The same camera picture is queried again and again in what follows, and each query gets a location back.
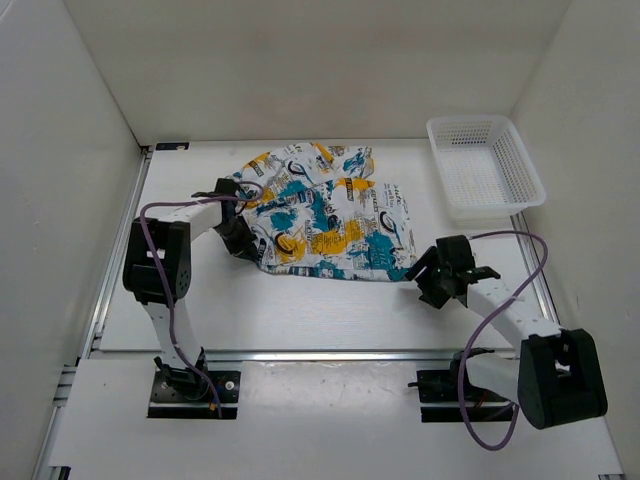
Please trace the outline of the colourful printed shorts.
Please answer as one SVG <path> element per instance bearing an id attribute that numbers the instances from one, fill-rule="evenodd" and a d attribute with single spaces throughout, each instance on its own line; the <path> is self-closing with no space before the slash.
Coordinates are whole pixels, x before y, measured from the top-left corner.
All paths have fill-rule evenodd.
<path id="1" fill-rule="evenodd" d="M 398 282 L 416 263 L 399 185 L 374 181 L 369 146 L 306 142 L 265 152 L 231 174 L 247 196 L 256 265 L 270 274 Z"/>

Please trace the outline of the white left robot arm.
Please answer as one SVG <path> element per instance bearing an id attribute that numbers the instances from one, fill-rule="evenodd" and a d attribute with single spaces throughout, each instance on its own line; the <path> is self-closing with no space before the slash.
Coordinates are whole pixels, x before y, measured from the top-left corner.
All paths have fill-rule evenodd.
<path id="1" fill-rule="evenodd" d="M 187 201 L 142 206 L 130 227 L 123 285 L 154 327 L 161 348 L 154 359 L 156 370 L 187 401 L 206 401 L 217 413 L 221 411 L 218 387 L 186 305 L 192 280 L 191 244 L 213 230 L 232 256 L 255 259 L 255 235 L 242 212 L 263 196 L 264 188 L 256 182 L 220 178 L 214 190 L 197 192 Z"/>

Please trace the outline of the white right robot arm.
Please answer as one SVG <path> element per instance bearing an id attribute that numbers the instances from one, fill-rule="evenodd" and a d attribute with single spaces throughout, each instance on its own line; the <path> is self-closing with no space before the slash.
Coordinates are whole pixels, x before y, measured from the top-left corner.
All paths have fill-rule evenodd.
<path id="1" fill-rule="evenodd" d="M 450 367 L 449 387 L 464 419 L 466 400 L 482 390 L 511 402 L 539 430 L 607 413 L 593 337 L 538 314 L 496 270 L 477 265 L 469 238 L 437 239 L 406 277 L 427 305 L 457 300 L 482 319 Z"/>

